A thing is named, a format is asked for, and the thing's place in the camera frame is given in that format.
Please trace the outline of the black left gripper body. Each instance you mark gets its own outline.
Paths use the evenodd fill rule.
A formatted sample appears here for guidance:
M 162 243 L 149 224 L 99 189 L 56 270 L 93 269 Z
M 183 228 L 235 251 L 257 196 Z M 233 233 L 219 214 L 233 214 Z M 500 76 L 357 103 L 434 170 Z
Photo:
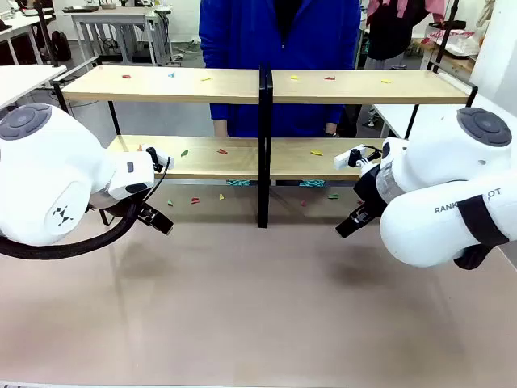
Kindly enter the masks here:
M 123 200 L 116 200 L 109 196 L 107 192 L 97 192 L 90 197 L 90 206 L 99 210 L 103 221 L 107 220 L 107 213 L 113 217 L 122 218 L 133 215 L 137 219 L 144 198 L 145 192 L 138 192 Z

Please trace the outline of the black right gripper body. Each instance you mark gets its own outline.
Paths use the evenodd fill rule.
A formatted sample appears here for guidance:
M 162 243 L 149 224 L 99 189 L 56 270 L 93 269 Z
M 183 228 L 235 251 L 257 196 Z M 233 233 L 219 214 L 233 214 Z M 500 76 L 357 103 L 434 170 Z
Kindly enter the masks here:
M 371 221 L 381 217 L 387 207 L 387 203 L 380 196 L 376 187 L 376 178 L 380 172 L 380 165 L 375 165 L 371 170 L 364 173 L 354 186 L 354 190 L 363 201 L 356 212 L 360 221 Z

